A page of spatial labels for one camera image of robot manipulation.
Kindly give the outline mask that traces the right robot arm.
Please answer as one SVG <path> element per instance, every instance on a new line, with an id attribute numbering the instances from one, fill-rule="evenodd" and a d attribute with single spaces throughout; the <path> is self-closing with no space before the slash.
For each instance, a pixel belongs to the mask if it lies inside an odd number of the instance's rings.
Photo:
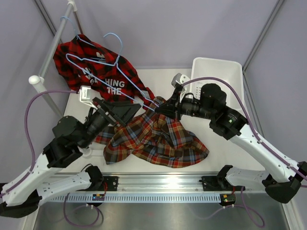
<path id="1" fill-rule="evenodd" d="M 200 99 L 181 98 L 182 88 L 177 85 L 171 98 L 155 112 L 175 120 L 183 115 L 208 119 L 215 134 L 245 150 L 264 167 L 263 171 L 256 171 L 225 165 L 213 179 L 204 179 L 204 183 L 219 191 L 239 187 L 265 191 L 275 201 L 288 203 L 307 177 L 307 163 L 288 158 L 257 134 L 247 115 L 226 105 L 226 93 L 217 84 L 204 84 Z"/>

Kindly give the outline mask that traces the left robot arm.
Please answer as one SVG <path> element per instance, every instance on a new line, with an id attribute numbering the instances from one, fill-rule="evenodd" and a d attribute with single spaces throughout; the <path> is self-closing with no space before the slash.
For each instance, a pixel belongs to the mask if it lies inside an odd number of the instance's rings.
<path id="1" fill-rule="evenodd" d="M 74 191 L 98 191 L 103 185 L 103 175 L 97 166 L 57 182 L 47 179 L 80 158 L 94 139 L 109 125 L 125 126 L 141 108 L 139 103 L 107 102 L 94 98 L 98 104 L 90 108 L 84 123 L 73 116 L 60 119 L 52 129 L 54 139 L 43 149 L 34 166 L 24 171 L 14 181 L 4 184 L 0 215 L 22 218 L 35 212 L 51 199 Z"/>

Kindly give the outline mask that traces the brown plaid shirt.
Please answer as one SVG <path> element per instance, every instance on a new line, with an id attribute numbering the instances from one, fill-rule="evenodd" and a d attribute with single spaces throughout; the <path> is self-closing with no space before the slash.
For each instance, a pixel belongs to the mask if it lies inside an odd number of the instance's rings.
<path id="1" fill-rule="evenodd" d="M 184 168 L 206 159 L 208 148 L 176 120 L 154 112 L 165 99 L 155 97 L 143 114 L 126 126 L 116 124 L 104 129 L 95 143 L 104 145 L 106 164 L 114 164 L 134 155 L 151 164 Z"/>

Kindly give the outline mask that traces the light blue wire hanger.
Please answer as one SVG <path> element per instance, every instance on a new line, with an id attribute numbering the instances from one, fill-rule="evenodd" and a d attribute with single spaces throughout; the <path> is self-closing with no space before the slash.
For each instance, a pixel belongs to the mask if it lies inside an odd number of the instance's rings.
<path id="1" fill-rule="evenodd" d="M 129 81 L 129 82 L 130 82 L 140 93 L 141 93 L 141 95 L 143 96 L 143 98 L 144 98 L 145 100 L 147 100 L 147 101 L 153 103 L 155 106 L 159 107 L 158 104 L 156 104 L 153 100 L 151 100 L 151 98 L 150 98 L 149 96 L 147 97 L 146 94 L 145 94 L 145 93 L 144 93 L 144 92 L 143 92 L 143 91 L 142 91 L 142 90 L 141 90 L 131 79 L 129 79 L 128 76 L 119 68 L 118 61 L 119 61 L 119 59 L 120 59 L 120 54 L 121 54 L 121 51 L 122 51 L 122 49 L 123 49 L 123 43 L 122 43 L 121 38 L 120 38 L 117 34 L 115 34 L 115 33 L 107 33 L 107 34 L 105 34 L 105 35 L 103 36 L 103 38 L 105 38 L 105 37 L 107 37 L 107 36 L 109 36 L 109 35 L 115 36 L 115 37 L 119 40 L 119 42 L 120 42 L 120 50 L 119 50 L 118 56 L 117 56 L 117 58 L 116 58 L 116 60 L 115 60 L 115 62 L 114 62 L 113 64 L 102 63 L 102 62 L 99 62 L 99 61 L 94 60 L 94 59 L 80 58 L 80 57 L 78 57 L 78 56 L 76 56 L 76 55 L 74 55 L 74 54 L 70 54 L 70 53 L 67 53 L 67 54 L 66 54 L 66 59 L 67 59 L 71 64 L 73 64 L 74 66 L 76 66 L 77 68 L 79 68 L 79 69 L 81 69 L 81 70 L 84 70 L 85 73 L 89 74 L 91 77 L 93 77 L 93 78 L 95 78 L 96 80 L 102 82 L 104 85 L 110 87 L 111 89 L 118 91 L 118 89 L 114 88 L 114 87 L 111 86 L 110 84 L 108 84 L 108 83 L 106 83 L 105 81 L 99 79 L 98 77 L 96 77 L 96 76 L 93 75 L 92 73 L 86 71 L 84 68 L 81 68 L 81 67 L 80 67 L 79 65 L 77 65 L 75 62 L 73 62 L 72 60 L 70 60 L 70 57 L 74 57 L 74 58 L 78 59 L 79 61 L 84 61 L 84 60 L 86 60 L 86 61 L 90 61 L 90 62 L 93 62 L 93 63 L 102 64 L 102 65 L 105 65 L 105 66 L 116 67 L 116 69 L 120 72 L 120 74 L 123 75 L 123 76 L 124 76 L 124 77 L 125 77 L 125 78 L 126 78 L 126 79 L 127 79 L 127 80 L 128 80 L 128 81 Z"/>

